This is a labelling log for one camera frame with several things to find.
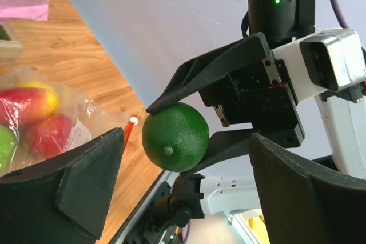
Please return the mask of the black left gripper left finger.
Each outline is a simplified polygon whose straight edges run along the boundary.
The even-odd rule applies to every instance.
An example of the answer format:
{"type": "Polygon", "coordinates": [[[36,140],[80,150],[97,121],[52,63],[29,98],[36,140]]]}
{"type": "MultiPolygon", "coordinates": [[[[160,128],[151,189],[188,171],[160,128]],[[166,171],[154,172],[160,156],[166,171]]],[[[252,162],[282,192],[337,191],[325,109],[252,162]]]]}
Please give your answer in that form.
{"type": "Polygon", "coordinates": [[[120,128],[1,178],[2,243],[95,243],[120,169],[120,128]]]}

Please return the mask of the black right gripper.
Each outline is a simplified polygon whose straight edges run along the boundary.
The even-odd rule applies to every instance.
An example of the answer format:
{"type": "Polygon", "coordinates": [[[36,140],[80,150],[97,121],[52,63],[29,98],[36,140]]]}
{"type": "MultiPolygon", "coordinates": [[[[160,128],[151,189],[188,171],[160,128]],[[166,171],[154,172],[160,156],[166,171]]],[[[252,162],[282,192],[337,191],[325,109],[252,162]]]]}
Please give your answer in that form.
{"type": "MultiPolygon", "coordinates": [[[[146,108],[154,114],[200,91],[223,127],[250,123],[282,147],[299,147],[305,133],[283,60],[265,61],[270,48],[263,33],[209,51],[180,65],[163,93],[146,108]]],[[[249,154],[253,131],[220,131],[209,138],[203,159],[180,175],[249,154]]]]}

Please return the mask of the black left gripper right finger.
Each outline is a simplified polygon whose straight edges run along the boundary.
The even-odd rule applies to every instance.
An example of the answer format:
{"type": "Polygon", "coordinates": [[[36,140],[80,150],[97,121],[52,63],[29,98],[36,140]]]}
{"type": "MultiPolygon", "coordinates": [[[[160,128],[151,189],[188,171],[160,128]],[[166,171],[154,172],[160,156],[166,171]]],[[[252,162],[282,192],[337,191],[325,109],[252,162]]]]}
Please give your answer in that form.
{"type": "Polygon", "coordinates": [[[251,136],[249,148],[271,243],[365,243],[365,180],[260,134],[251,136]]]}

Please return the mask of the dark green fake lime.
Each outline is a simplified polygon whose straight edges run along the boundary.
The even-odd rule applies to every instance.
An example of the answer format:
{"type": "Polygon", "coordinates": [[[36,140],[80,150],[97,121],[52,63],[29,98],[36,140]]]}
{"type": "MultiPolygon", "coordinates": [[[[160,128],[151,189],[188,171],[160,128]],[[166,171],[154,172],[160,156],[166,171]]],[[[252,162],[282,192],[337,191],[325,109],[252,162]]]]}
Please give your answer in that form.
{"type": "Polygon", "coordinates": [[[193,107],[177,103],[150,114],[142,128],[142,146],[156,166],[185,172],[203,159],[209,143],[209,126],[193,107]]]}

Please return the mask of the red fake apple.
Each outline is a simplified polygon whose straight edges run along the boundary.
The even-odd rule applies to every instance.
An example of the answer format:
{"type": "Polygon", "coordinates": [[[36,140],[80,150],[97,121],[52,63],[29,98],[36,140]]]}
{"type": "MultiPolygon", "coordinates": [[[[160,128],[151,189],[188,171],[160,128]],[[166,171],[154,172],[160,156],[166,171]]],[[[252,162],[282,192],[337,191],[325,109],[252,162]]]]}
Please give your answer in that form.
{"type": "Polygon", "coordinates": [[[74,121],[62,113],[31,126],[25,131],[25,142],[32,155],[49,159],[67,148],[74,121]]]}

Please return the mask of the green fake apple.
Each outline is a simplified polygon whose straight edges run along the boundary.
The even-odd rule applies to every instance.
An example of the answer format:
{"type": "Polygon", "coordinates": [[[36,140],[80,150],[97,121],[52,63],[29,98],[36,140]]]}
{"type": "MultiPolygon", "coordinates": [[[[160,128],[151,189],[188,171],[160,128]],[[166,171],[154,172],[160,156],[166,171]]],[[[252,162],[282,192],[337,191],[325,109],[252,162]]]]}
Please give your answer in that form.
{"type": "Polygon", "coordinates": [[[18,140],[14,133],[8,127],[1,125],[1,170],[10,164],[17,144],[18,140]]]}

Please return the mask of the clear zip top bag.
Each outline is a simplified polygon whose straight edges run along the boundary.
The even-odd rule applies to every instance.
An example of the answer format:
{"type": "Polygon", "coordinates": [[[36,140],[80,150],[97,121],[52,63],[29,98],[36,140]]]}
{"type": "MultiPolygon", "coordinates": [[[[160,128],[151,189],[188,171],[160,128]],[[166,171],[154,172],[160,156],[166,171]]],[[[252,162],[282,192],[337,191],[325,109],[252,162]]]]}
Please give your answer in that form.
{"type": "Polygon", "coordinates": [[[1,175],[75,149],[121,127],[126,145],[135,115],[107,112],[77,89],[28,67],[1,74],[1,175]]]}

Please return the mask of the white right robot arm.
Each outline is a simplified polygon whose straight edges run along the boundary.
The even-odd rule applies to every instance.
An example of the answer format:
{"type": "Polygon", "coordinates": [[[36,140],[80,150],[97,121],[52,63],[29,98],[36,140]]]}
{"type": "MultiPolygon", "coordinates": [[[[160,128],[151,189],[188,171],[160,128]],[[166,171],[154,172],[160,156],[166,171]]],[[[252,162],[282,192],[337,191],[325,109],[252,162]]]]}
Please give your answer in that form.
{"type": "Polygon", "coordinates": [[[315,31],[315,0],[248,0],[243,38],[183,63],[148,107],[199,93],[223,126],[250,123],[299,147],[297,105],[316,98],[338,171],[365,177],[365,50],[348,28],[315,31]]]}

